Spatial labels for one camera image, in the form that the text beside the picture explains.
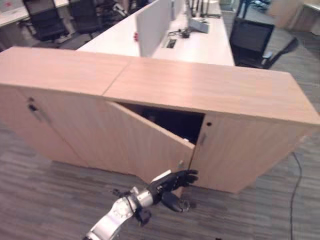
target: office desk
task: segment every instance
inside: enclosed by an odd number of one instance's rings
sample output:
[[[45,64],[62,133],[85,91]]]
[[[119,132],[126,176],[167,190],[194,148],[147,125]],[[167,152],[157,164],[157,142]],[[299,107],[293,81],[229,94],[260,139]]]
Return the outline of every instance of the office desk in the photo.
[[[134,34],[137,32],[136,16],[143,10],[142,8],[126,17],[77,51],[138,57],[139,44],[134,40]]]
[[[320,35],[320,4],[301,4],[290,20],[289,28]]]
[[[54,0],[57,8],[68,5],[68,0]],[[7,49],[12,46],[27,46],[27,42],[17,26],[17,21],[28,17],[27,9],[19,7],[0,13],[0,42]]]
[[[313,34],[320,36],[320,4],[309,3],[305,4],[305,6],[313,10],[313,13],[311,15],[315,18],[310,31]]]
[[[218,1],[213,5],[211,13],[221,14]],[[193,63],[216,64],[234,66],[234,58],[229,44],[223,18],[207,18],[209,33],[191,32],[190,38],[171,37],[177,39],[174,48],[166,48],[165,37],[163,44],[153,54],[153,58],[179,60]],[[176,20],[171,22],[169,32],[184,29],[187,26],[187,17],[182,11]]]
[[[146,183],[190,166],[195,185],[238,193],[320,128],[287,72],[27,47],[0,72],[0,120],[39,153]]]
[[[137,31],[136,16],[143,10],[144,8],[125,18],[80,47],[78,51],[138,57],[140,55],[139,44],[134,41],[134,34]],[[211,10],[220,13],[219,4]],[[192,32],[189,39],[179,38],[175,48],[172,49],[163,48],[163,44],[160,44],[152,58],[234,66],[223,18],[208,18],[207,21],[210,23],[208,34]],[[183,10],[171,22],[168,31],[176,31],[186,26],[187,17]]]

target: desk divider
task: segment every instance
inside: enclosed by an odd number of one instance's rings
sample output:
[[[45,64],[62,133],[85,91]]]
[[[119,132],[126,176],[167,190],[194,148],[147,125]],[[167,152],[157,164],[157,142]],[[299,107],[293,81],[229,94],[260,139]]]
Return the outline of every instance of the desk divider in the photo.
[[[184,0],[173,0],[173,19],[176,19],[182,11],[184,2]]]
[[[172,0],[156,0],[136,16],[141,57],[151,57],[170,26]]]

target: robotic hand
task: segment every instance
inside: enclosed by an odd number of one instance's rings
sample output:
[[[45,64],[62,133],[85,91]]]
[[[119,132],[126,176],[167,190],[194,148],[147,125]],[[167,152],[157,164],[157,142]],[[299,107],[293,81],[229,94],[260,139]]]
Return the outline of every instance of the robotic hand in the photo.
[[[113,194],[120,197],[113,204],[111,210],[102,217],[83,240],[112,240],[119,232],[120,226],[129,218],[135,217],[141,226],[149,222],[151,212],[145,208],[162,202],[166,207],[175,211],[189,210],[190,204],[181,201],[171,191],[179,187],[188,187],[198,180],[196,170],[184,170],[162,173],[142,191],[135,186],[127,192],[121,193],[114,190]]]

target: wood grain surface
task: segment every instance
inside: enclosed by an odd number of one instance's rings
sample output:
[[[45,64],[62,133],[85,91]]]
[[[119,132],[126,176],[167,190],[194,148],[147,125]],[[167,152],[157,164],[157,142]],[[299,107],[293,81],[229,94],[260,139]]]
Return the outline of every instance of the wood grain surface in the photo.
[[[320,125],[319,114],[286,72],[21,47],[0,54],[0,72],[5,85]]]
[[[101,95],[129,61],[101,53],[12,47],[0,54],[0,84]]]
[[[188,168],[194,145],[103,98],[21,88],[50,125],[92,168],[133,174],[147,183],[168,169]]]
[[[196,186],[238,193],[301,144],[314,129],[207,114],[191,168]]]
[[[58,162],[88,166],[41,114],[31,113],[27,98],[13,87],[0,87],[0,119],[43,156]]]
[[[194,112],[218,112],[320,125],[320,117],[286,72],[135,58],[104,94]]]

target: chair backrest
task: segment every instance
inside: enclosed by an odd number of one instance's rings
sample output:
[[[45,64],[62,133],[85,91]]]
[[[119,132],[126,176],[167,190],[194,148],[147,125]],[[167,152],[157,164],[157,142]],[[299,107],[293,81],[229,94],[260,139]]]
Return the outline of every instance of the chair backrest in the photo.
[[[23,0],[23,4],[29,13],[37,36],[46,38],[54,35],[56,39],[59,37],[59,33],[64,30],[68,34],[54,0]]]
[[[69,0],[69,12],[72,17],[96,16],[94,0]]]
[[[297,49],[297,47],[299,46],[299,41],[298,39],[295,37],[293,38],[288,44],[287,46],[285,46],[281,51],[279,51],[271,60],[267,61],[263,68],[264,69],[270,69],[271,66],[283,55],[283,54],[288,54],[293,52],[294,50]]]
[[[230,45],[235,61],[242,57],[260,60],[274,28],[273,24],[236,17],[230,36]]]
[[[89,34],[102,28],[94,0],[69,0],[68,9],[73,17],[72,25],[78,33]]]

